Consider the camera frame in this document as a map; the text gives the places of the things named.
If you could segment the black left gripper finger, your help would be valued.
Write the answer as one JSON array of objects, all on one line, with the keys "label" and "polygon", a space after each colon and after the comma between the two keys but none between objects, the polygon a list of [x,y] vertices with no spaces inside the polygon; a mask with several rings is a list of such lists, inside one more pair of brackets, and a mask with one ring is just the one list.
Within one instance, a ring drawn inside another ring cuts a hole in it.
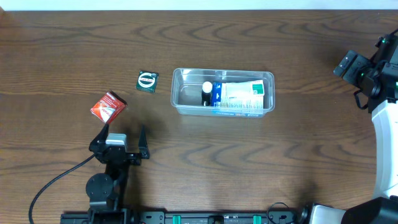
[{"label": "black left gripper finger", "polygon": [[106,143],[106,138],[109,133],[109,124],[105,124],[99,134],[95,137],[95,146],[103,145]]},{"label": "black left gripper finger", "polygon": [[141,133],[140,133],[140,136],[139,136],[138,148],[139,148],[140,155],[142,155],[142,156],[149,156],[150,155],[149,147],[148,147],[148,143],[147,143],[147,138],[146,138],[145,126],[142,126],[142,128],[141,128]]}]

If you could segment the red Panadol box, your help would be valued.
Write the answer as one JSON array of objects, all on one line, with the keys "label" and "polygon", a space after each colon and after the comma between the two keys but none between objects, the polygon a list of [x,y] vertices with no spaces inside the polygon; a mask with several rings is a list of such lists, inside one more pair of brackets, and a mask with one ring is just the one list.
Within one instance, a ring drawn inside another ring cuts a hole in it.
[{"label": "red Panadol box", "polygon": [[127,102],[113,91],[108,91],[90,109],[90,112],[103,123],[110,124],[127,106]]}]

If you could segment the green Zam-Buk box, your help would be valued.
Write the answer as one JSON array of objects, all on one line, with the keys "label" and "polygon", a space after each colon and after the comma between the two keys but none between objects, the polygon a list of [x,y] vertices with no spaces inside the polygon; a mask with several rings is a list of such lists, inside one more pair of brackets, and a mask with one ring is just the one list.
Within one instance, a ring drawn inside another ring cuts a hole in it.
[{"label": "green Zam-Buk box", "polygon": [[155,93],[159,74],[141,70],[137,78],[136,89],[149,93]]}]

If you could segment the black bottle white cap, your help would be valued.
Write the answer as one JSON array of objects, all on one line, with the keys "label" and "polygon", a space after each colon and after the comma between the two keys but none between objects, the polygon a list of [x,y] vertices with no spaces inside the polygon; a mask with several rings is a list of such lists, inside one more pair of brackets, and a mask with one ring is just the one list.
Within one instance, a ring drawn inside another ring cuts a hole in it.
[{"label": "black bottle white cap", "polygon": [[211,82],[204,82],[201,89],[201,105],[210,106],[212,99],[213,84]]}]

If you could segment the blue medicine packet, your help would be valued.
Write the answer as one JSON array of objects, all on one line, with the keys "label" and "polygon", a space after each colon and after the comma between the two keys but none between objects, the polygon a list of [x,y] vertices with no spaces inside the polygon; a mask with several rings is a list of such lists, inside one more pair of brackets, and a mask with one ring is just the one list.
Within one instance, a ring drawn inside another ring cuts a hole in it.
[{"label": "blue medicine packet", "polygon": [[211,105],[220,108],[254,109],[259,110],[264,107],[264,96],[239,96],[226,97],[221,92],[224,83],[214,82]]}]

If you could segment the white green medicine box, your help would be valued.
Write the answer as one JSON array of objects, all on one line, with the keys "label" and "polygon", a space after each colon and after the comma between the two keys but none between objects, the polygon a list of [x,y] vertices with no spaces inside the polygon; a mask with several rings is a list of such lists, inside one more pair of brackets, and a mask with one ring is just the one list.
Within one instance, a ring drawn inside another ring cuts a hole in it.
[{"label": "white green medicine box", "polygon": [[221,92],[226,97],[264,96],[265,88],[262,80],[241,83],[224,83]]}]

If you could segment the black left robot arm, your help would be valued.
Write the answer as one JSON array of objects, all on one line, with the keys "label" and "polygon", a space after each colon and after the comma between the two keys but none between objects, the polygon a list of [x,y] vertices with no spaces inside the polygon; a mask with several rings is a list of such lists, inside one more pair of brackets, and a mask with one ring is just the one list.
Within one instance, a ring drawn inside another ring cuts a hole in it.
[{"label": "black left robot arm", "polygon": [[90,199],[89,223],[139,223],[136,212],[123,207],[124,193],[131,166],[150,158],[145,129],[139,135],[138,152],[127,151],[127,135],[109,132],[105,124],[90,142],[89,151],[106,166],[103,173],[90,177],[86,194]]}]

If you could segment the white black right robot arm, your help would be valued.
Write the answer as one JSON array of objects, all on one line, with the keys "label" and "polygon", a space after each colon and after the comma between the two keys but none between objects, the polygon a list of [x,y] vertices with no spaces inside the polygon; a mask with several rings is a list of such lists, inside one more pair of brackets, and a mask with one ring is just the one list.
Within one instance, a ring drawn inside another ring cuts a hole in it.
[{"label": "white black right robot arm", "polygon": [[355,86],[357,107],[367,110],[376,133],[376,183],[371,200],[347,210],[312,204],[300,223],[397,224],[397,31],[376,42],[366,58],[349,50],[334,75]]}]

